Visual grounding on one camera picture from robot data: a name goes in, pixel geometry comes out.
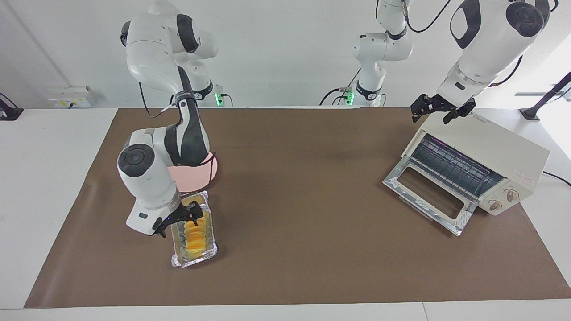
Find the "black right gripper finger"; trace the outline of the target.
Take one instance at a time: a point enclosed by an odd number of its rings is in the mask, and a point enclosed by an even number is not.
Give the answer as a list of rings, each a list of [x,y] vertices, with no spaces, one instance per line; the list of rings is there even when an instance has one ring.
[[[191,201],[188,205],[182,207],[180,221],[192,222],[195,226],[199,225],[199,219],[203,217],[203,210],[197,201]]]
[[[157,219],[153,224],[153,235],[161,235],[166,238],[166,228],[173,224],[174,221],[171,219]]]

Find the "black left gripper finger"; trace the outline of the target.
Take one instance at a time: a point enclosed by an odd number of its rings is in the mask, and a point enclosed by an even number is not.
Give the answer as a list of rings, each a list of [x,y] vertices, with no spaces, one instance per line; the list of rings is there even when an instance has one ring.
[[[416,123],[423,115],[428,115],[434,112],[433,103],[434,98],[428,97],[426,94],[421,94],[410,106],[412,114],[412,122]]]
[[[454,110],[451,110],[450,112],[448,112],[448,114],[446,116],[444,116],[444,118],[443,118],[444,124],[449,124],[449,122],[451,122],[455,118],[466,117],[467,115],[469,115],[473,111],[473,109],[475,107],[476,107],[475,100],[467,101],[460,108],[457,108],[457,109],[454,109]]]

